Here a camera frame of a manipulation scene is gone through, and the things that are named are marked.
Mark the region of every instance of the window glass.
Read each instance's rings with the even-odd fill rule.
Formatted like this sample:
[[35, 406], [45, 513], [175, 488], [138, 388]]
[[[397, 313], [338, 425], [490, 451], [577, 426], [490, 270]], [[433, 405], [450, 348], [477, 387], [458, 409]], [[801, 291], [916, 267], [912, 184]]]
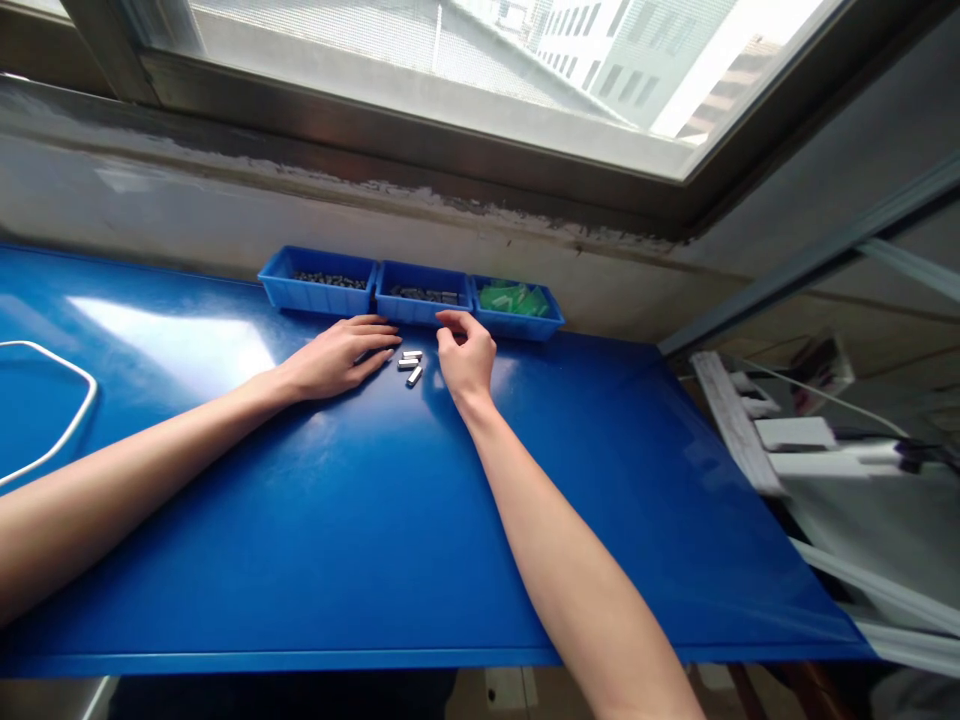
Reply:
[[69, 17], [67, 11], [63, 9], [60, 0], [12, 0], [14, 5], [22, 5], [31, 10], [49, 13], [50, 15], [59, 15], [60, 17]]
[[610, 68], [610, 72], [607, 73], [607, 79], [603, 81], [603, 85], [600, 86], [600, 97], [606, 97], [610, 94], [610, 90], [613, 89], [614, 84], [617, 82], [617, 78], [620, 77], [620, 73], [623, 72], [623, 67], [620, 65], [614, 65]]
[[670, 41], [670, 44], [667, 46], [667, 53], [670, 55], [676, 55], [680, 49], [683, 47], [683, 44], [687, 41], [687, 38], [690, 37], [690, 33], [693, 32], [693, 29], [697, 26], [697, 21], [693, 18], [687, 18], [683, 21], [683, 25], [680, 26], [680, 31], [674, 36]]
[[630, 28], [630, 34], [627, 36], [627, 40], [630, 42], [637, 42], [637, 40], [640, 39], [640, 36], [643, 35], [643, 31], [647, 29], [647, 25], [650, 24], [650, 19], [653, 17], [656, 11], [656, 3], [645, 2], [643, 7], [640, 9], [640, 14], [637, 15], [637, 19], [633, 23], [633, 27]]
[[660, 78], [647, 78], [647, 82], [643, 86], [643, 90], [640, 91], [640, 94], [637, 95], [637, 101], [633, 104], [634, 107], [642, 108], [647, 102], [647, 98], [650, 97], [650, 94], [657, 87], [657, 84], [660, 82]]
[[623, 86], [623, 90], [620, 91], [620, 97], [617, 98], [620, 102], [629, 102], [630, 96], [633, 95], [633, 91], [637, 89], [637, 83], [640, 82], [640, 78], [643, 77], [643, 73], [639, 70], [634, 70], [630, 73], [630, 78]]
[[593, 21], [597, 19], [597, 13], [600, 12], [600, 3], [597, 3], [593, 6], [593, 10], [590, 11], [590, 19], [587, 20], [587, 27], [584, 28], [583, 34], [589, 35], [590, 28], [593, 27]]
[[573, 31], [573, 24], [577, 21], [577, 15], [580, 13], [580, 8], [573, 9], [573, 15], [570, 16], [570, 23], [567, 25], [566, 35], [569, 35]]
[[583, 21], [587, 19], [587, 10], [590, 9], [590, 6], [585, 5], [580, 11], [580, 20], [577, 22], [577, 29], [573, 31], [574, 35], [579, 35], [580, 31], [583, 29]]
[[193, 43], [118, 1], [146, 46], [682, 180], [843, 0], [180, 0]]
[[590, 83], [593, 82], [593, 78], [597, 74], [597, 70], [599, 69], [600, 69], [600, 61], [594, 60], [593, 63], [590, 65], [590, 70], [587, 71], [587, 77], [585, 77], [583, 80], [582, 87], [584, 90], [590, 87]]
[[675, 12], [668, 12], [664, 15], [663, 20], [660, 21], [660, 25], [654, 31], [653, 37], [650, 38], [650, 47], [654, 50], [659, 50], [663, 45], [663, 41], [667, 39], [667, 35], [673, 30], [673, 25], [676, 22], [677, 14]]
[[620, 21], [623, 20], [623, 14], [627, 11], [630, 0], [620, 0], [620, 7], [617, 8], [617, 14], [613, 16], [613, 22], [607, 30], [607, 37], [613, 37], [617, 34], [617, 28], [620, 27]]

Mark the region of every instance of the finger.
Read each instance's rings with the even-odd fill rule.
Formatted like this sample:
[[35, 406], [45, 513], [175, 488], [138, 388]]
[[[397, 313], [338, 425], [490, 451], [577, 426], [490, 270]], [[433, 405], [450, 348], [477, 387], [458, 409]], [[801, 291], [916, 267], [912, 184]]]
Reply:
[[357, 315], [352, 318], [341, 320], [344, 325], [371, 325], [373, 323], [385, 323], [387, 319], [379, 315]]
[[382, 333], [376, 335], [358, 335], [356, 339], [352, 341], [353, 346], [351, 347], [351, 351], [355, 351], [357, 355], [359, 355], [367, 350], [399, 345], [402, 341], [403, 339], [397, 335], [384, 335]]
[[397, 328], [393, 325], [354, 325], [350, 328], [354, 335], [396, 335]]
[[468, 338], [487, 332], [479, 320], [463, 310], [441, 310], [437, 313], [437, 320], [447, 327], [454, 325], [461, 328]]
[[440, 350], [457, 346], [457, 341], [453, 339], [453, 333], [450, 328], [440, 328], [437, 330], [437, 345]]
[[349, 374], [354, 376], [353, 379], [356, 380], [357, 384], [359, 385], [368, 377], [373, 375], [373, 373], [375, 373], [377, 370], [382, 368], [383, 364], [392, 357], [393, 350], [382, 350], [376, 355], [371, 355], [362, 363], [350, 370]]

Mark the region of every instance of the forearm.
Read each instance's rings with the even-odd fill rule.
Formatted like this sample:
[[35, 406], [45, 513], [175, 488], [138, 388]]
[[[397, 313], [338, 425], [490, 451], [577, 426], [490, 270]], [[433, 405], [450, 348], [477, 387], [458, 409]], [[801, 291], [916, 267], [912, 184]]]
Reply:
[[534, 608], [597, 716], [702, 718], [643, 598], [493, 403], [458, 407]]
[[292, 401], [276, 371], [0, 498], [0, 626], [96, 563]]

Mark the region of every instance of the blue plastic bin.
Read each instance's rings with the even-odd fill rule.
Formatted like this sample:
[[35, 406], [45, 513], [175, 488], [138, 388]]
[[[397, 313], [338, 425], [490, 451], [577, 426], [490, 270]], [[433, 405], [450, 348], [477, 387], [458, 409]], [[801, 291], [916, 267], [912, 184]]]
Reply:
[[[366, 280], [367, 289], [294, 280], [295, 272], [343, 275], [351, 280]], [[365, 315], [377, 279], [377, 263], [350, 255], [325, 253], [286, 246], [257, 275], [274, 307], [327, 313], [328, 315]]]
[[[456, 293], [458, 304], [410, 300], [390, 295], [390, 291], [398, 285]], [[390, 260], [384, 260], [380, 265], [377, 276], [377, 312], [393, 322], [439, 327], [440, 322], [436, 315], [441, 310], [470, 312], [472, 309], [470, 284], [464, 273]]]
[[497, 337], [518, 338], [520, 340], [537, 340], [543, 342], [549, 340], [557, 330], [566, 324], [563, 313], [560, 312], [560, 306], [556, 298], [550, 292], [546, 285], [531, 285], [528, 287], [540, 288], [547, 302], [550, 303], [550, 311], [543, 317], [531, 317], [529, 315], [515, 315], [513, 313], [503, 313], [497, 310], [484, 310], [480, 307], [480, 290], [486, 287], [495, 278], [484, 277], [483, 275], [470, 276], [470, 293], [473, 301], [473, 315], [480, 323], [490, 331], [491, 335]]

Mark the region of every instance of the blue workbench surface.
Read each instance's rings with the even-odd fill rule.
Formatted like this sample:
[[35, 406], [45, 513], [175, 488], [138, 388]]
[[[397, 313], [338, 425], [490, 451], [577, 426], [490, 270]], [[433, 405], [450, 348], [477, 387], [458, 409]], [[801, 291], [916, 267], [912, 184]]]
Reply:
[[[46, 472], [230, 390], [330, 322], [278, 313], [255, 284], [0, 246], [0, 341], [33, 340], [100, 382]], [[433, 332], [401, 334], [424, 351], [415, 388], [391, 363], [278, 416], [0, 633], [0, 675], [556, 662]], [[499, 346], [503, 415], [682, 660], [872, 657], [654, 347], [572, 333]], [[0, 352], [2, 476], [53, 443], [85, 384]]]

